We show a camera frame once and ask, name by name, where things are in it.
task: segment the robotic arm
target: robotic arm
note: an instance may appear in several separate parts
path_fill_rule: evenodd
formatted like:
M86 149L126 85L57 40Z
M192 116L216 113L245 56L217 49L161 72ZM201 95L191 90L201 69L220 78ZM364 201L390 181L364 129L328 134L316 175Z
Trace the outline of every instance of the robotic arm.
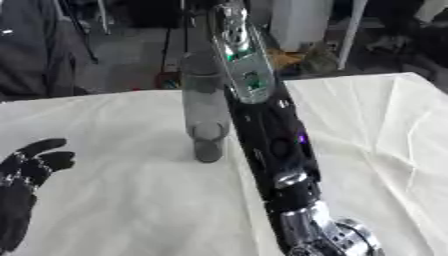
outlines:
M283 253L384 255L366 227L330 217L321 199L320 171L306 129L244 4L223 1L211 16L212 42L229 80L229 110Z

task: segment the gray cup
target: gray cup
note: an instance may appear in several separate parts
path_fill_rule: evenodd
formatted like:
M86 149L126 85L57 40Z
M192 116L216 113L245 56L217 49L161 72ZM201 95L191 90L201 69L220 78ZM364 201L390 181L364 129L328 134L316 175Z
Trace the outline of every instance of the gray cup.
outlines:
M195 157L218 161L230 117L223 91L223 76L211 50L189 53L181 61L185 125L193 139Z

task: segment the mechanical hand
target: mechanical hand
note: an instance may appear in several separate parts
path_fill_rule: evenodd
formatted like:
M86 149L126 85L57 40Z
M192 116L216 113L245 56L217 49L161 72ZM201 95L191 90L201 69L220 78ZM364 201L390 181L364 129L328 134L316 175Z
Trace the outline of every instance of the mechanical hand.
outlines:
M65 139L39 141L15 151L0 164L0 255L14 251L25 237L36 189L54 172L74 165L73 152L42 154L66 143Z

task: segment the white tablecloth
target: white tablecloth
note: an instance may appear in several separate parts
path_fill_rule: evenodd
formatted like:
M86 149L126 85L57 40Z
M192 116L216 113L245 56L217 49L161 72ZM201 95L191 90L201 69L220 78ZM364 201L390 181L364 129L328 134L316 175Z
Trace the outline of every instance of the white tablecloth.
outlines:
M448 98L413 74L289 83L335 217L369 226L388 256L448 255ZM232 133L215 164L193 160L180 92L0 106L0 155L65 137L74 169L38 191L14 256L275 256Z

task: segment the purple light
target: purple light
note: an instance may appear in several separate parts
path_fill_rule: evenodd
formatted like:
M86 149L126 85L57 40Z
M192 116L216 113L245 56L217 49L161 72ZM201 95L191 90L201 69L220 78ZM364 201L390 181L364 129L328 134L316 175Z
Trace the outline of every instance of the purple light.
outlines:
M299 142L301 144L305 144L306 143L306 137L304 135L299 135Z

